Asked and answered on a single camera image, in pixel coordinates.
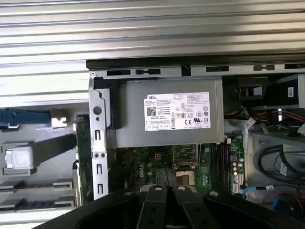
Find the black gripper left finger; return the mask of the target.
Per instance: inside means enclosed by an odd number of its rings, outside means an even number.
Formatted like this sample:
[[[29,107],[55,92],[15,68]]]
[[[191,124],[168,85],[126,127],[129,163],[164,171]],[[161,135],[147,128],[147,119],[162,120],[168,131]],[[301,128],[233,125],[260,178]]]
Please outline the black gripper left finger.
[[[39,229],[163,229],[167,188],[152,185],[136,193],[116,190],[82,207],[51,219]]]

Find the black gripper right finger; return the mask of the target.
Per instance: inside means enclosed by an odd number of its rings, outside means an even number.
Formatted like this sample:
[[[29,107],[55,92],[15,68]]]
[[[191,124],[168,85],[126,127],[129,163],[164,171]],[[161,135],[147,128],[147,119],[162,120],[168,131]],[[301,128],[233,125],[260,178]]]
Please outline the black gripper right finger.
[[[232,194],[212,190],[203,196],[188,186],[173,188],[192,229],[303,229],[305,224]]]

